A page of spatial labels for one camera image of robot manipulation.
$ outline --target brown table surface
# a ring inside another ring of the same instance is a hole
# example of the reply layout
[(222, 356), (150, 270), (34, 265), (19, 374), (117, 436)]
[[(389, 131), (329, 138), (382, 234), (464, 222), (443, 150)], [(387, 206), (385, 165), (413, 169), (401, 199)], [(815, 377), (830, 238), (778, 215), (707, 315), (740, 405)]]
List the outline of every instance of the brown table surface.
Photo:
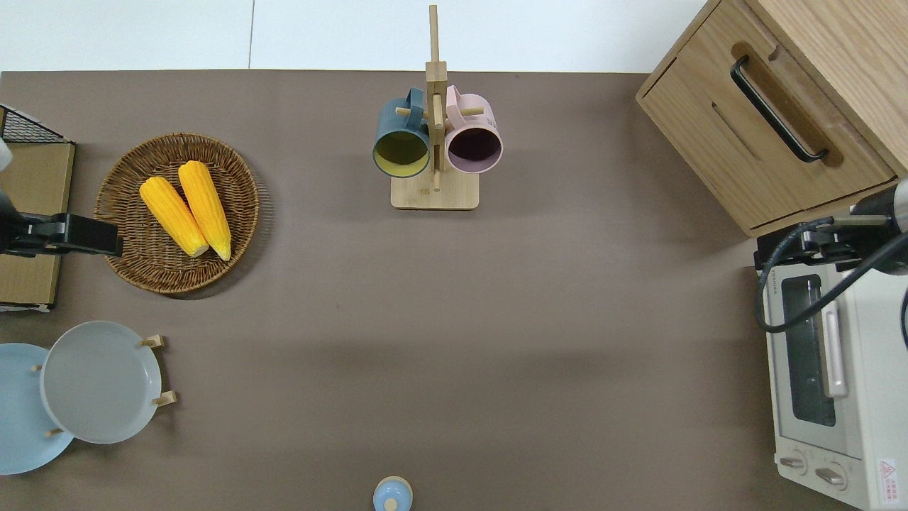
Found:
[(93, 319), (164, 334), (181, 398), (0, 478), (0, 509), (365, 511), (392, 474), (416, 510), (845, 508), (775, 471), (754, 244), (634, 102), (643, 79), (451, 73), (505, 146), (464, 213), (392, 208), (371, 162), (420, 73), (4, 73), (0, 101), (78, 143), (73, 213), (176, 131), (233, 146), (264, 201), (191, 299), (68, 255), (53, 312), (0, 316), (0, 342), (45, 347)]

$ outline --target pink mug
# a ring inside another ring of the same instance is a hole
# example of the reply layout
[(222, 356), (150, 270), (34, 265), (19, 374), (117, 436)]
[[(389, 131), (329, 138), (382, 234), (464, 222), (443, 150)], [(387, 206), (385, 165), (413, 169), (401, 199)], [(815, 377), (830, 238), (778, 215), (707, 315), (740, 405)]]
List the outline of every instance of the pink mug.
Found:
[[(461, 113), (462, 110), (478, 107), (482, 108), (481, 114)], [(486, 172), (495, 166), (501, 159), (501, 136), (486, 98), (461, 94), (457, 87), (450, 85), (446, 114), (445, 153), (451, 166), (470, 174)]]

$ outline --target yellow corn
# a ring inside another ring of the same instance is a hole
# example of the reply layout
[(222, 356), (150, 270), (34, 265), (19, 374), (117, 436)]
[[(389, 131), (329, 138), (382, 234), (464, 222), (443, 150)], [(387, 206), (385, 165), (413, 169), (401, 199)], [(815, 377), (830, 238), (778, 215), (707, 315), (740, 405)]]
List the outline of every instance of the yellow corn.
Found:
[(230, 259), (230, 227), (208, 166), (188, 161), (180, 166), (180, 185), (205, 240), (224, 261)]
[(208, 243), (192, 213), (166, 179), (159, 175), (149, 177), (139, 186), (139, 195), (167, 234), (189, 257), (200, 256), (208, 250)]

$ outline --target plate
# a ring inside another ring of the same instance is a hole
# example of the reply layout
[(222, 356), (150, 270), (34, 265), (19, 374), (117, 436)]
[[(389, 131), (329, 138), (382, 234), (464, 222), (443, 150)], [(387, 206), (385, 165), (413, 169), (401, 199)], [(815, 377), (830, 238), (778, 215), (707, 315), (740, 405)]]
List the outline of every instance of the plate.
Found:
[[(158, 224), (139, 196), (139, 186), (160, 175), (183, 200), (177, 170), (189, 160), (205, 163), (221, 198), (231, 232), (231, 258), (213, 250), (189, 257)], [(259, 192), (252, 171), (225, 143), (205, 135), (175, 133), (144, 142), (123, 155), (101, 184), (94, 217), (116, 224), (123, 255), (107, 263), (126, 282), (163, 295), (201, 289), (236, 266), (259, 220)]]
[(56, 428), (41, 402), (41, 376), (47, 350), (21, 343), (0, 345), (0, 476), (22, 474), (50, 463), (73, 436), (44, 433)]
[(57, 339), (41, 370), (41, 398), (64, 431), (93, 444), (122, 442), (152, 420), (161, 369), (142, 338), (110, 321), (90, 321)]

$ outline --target wooden mug tree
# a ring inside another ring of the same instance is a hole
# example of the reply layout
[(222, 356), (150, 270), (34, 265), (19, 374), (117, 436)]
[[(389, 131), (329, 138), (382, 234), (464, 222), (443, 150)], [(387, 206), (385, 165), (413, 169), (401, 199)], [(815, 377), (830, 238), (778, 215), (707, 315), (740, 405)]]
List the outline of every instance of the wooden mug tree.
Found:
[[(432, 60), (426, 63), (426, 113), (429, 119), (429, 167), (413, 177), (391, 178), (391, 205), (398, 209), (470, 210), (479, 205), (479, 174), (453, 168), (445, 151), (448, 63), (439, 60), (439, 15), (429, 6)], [(410, 111), (399, 108), (397, 113)], [(481, 114), (463, 111), (464, 115)]]

